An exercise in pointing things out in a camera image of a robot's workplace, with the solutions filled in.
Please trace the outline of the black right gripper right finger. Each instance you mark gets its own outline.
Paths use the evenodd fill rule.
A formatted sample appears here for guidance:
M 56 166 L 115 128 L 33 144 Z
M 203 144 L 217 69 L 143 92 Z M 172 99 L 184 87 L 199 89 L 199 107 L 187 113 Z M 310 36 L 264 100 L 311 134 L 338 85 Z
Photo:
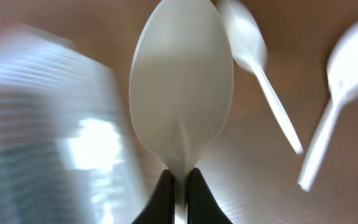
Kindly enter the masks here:
M 186 180 L 188 223 L 232 224 L 220 209 L 201 171 L 194 168 Z

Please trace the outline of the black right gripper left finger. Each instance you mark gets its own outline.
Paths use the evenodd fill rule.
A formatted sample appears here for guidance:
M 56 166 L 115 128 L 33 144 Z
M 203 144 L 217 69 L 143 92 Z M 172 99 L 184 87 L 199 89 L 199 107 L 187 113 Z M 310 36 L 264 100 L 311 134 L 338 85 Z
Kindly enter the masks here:
M 173 224 L 175 215 L 175 177 L 162 171 L 143 210 L 132 224 Z

